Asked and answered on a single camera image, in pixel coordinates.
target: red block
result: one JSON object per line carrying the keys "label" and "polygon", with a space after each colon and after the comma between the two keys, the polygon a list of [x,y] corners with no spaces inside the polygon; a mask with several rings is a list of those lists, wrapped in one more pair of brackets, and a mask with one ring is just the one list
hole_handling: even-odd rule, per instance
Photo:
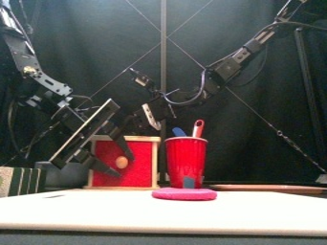
{"label": "red block", "polygon": [[93,136],[92,153],[110,166],[121,177],[109,176],[96,170],[89,171],[88,189],[154,189],[157,187],[158,137],[125,136],[133,153],[130,161],[118,145],[106,136]]}

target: table surface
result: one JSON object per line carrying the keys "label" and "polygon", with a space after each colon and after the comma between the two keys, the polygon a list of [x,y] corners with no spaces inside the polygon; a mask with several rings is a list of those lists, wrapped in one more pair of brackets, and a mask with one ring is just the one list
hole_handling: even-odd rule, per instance
{"label": "table surface", "polygon": [[69,189],[0,198],[0,229],[327,237],[324,198],[219,191],[212,201],[170,201],[150,193]]}

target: blue marker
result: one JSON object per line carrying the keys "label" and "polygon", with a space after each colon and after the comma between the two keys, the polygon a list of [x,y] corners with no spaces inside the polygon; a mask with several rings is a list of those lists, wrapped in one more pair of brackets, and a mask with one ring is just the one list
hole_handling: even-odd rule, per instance
{"label": "blue marker", "polygon": [[178,127],[172,128],[172,133],[174,134],[176,137],[185,137],[186,134]]}

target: black background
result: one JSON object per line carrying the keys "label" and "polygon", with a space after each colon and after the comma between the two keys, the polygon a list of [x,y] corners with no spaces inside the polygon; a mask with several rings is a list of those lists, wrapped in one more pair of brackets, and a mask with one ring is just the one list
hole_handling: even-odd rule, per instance
{"label": "black background", "polygon": [[[192,90],[198,85],[202,67],[239,49],[273,22],[285,1],[166,0],[164,54],[160,0],[30,0],[22,3],[34,28],[30,40],[45,73],[68,83],[76,95],[90,97],[94,104],[112,98],[124,112],[132,113],[150,97],[132,82],[130,74],[124,72],[126,68],[146,74],[166,92],[176,88]],[[24,22],[17,1],[12,1],[12,8]],[[323,18],[316,2],[296,18],[309,24]],[[228,88],[317,160],[293,29],[280,29],[267,50],[228,83]],[[248,82],[263,62],[261,72]],[[316,179],[320,173],[316,167],[225,89],[204,105],[177,108],[176,114],[174,120],[166,120],[165,137],[172,135],[170,127],[180,126],[190,134],[194,120],[205,121],[202,138],[209,142],[205,180],[297,183]],[[21,145],[30,140],[42,119],[30,108],[18,109],[14,130]],[[1,161],[6,162],[14,152],[4,121],[1,127]],[[137,134],[132,125],[125,134]],[[9,165],[32,165],[44,160],[56,144],[57,136],[49,134],[36,145],[29,161],[16,159]]]}

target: red cup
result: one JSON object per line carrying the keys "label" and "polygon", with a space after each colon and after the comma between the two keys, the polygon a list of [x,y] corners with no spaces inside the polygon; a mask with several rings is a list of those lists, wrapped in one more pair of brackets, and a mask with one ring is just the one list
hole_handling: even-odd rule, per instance
{"label": "red cup", "polygon": [[164,142],[169,185],[173,188],[198,189],[202,180],[206,140],[194,137],[173,137]]}

